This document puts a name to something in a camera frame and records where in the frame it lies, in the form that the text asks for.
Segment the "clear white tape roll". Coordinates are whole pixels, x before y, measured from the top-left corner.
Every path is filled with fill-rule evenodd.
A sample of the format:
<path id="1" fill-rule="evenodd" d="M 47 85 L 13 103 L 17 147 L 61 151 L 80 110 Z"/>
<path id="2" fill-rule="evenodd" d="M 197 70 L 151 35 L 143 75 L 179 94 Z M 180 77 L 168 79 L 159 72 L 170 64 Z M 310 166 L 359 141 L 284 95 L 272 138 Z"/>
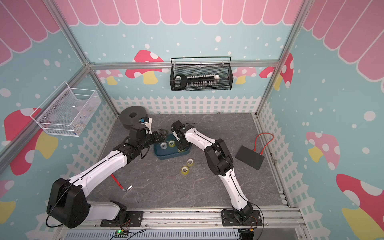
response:
<path id="1" fill-rule="evenodd" d="M 168 144 L 166 142 L 160 143 L 160 148 L 162 150 L 165 150 L 168 147 Z"/>

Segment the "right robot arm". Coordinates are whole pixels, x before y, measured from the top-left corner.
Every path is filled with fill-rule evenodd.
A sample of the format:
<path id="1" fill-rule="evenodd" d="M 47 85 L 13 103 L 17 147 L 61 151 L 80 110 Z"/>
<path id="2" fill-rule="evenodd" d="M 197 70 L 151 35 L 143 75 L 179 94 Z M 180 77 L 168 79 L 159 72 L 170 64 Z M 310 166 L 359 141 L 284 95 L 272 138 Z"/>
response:
<path id="1" fill-rule="evenodd" d="M 254 209 L 236 178 L 234 160 L 224 140 L 209 138 L 194 126 L 182 124 L 181 121 L 172 124 L 172 134 L 177 140 L 178 149 L 183 150 L 193 144 L 204 151 L 209 169 L 222 180 L 230 196 L 237 223 L 245 224 Z"/>

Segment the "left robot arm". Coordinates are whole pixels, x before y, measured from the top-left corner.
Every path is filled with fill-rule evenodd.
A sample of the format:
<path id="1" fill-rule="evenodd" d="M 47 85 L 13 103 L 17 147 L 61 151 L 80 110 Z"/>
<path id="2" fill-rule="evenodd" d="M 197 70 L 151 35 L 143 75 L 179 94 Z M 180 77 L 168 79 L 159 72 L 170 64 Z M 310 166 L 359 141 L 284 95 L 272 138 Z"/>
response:
<path id="1" fill-rule="evenodd" d="M 116 201 L 89 202 L 87 196 L 120 168 L 137 157 L 143 159 L 144 149 L 165 142 L 167 133 L 166 130 L 152 131 L 149 123 L 132 125 L 129 135 L 102 160 L 70 179 L 60 178 L 53 183 L 47 206 L 48 217 L 70 229 L 96 220 L 118 225 L 126 223 L 129 218 L 125 205 Z"/>

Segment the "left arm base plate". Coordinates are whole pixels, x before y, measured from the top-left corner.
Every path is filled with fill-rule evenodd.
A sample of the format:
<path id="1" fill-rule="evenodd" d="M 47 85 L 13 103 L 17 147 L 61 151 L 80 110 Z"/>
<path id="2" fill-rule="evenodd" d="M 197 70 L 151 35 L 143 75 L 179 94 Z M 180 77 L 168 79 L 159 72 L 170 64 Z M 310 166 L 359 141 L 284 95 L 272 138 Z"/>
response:
<path id="1" fill-rule="evenodd" d="M 112 228 L 112 227 L 140 227 L 143 220 L 143 211 L 125 211 L 119 213 L 113 220 L 102 220 L 100 227 Z"/>

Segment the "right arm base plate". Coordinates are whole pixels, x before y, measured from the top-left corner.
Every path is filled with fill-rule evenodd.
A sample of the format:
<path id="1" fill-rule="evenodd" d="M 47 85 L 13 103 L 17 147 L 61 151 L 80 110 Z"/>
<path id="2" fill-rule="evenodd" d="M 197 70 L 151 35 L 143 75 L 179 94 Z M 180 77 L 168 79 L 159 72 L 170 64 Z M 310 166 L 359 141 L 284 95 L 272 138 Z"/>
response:
<path id="1" fill-rule="evenodd" d="M 224 227 L 237 227 L 237 226 L 249 226 L 249 227 L 259 227 L 263 225 L 263 219 L 260 211 L 254 210 L 251 216 L 246 220 L 239 222 L 235 217 L 235 212 L 233 210 L 223 209 L 221 211 L 222 225 Z"/>

